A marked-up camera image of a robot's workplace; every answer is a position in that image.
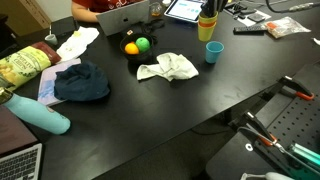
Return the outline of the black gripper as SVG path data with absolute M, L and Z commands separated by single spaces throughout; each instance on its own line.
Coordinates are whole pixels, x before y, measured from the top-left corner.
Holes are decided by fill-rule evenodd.
M 214 17 L 217 12 L 221 12 L 228 0 L 206 0 L 204 4 L 201 5 L 202 13 L 206 17 Z

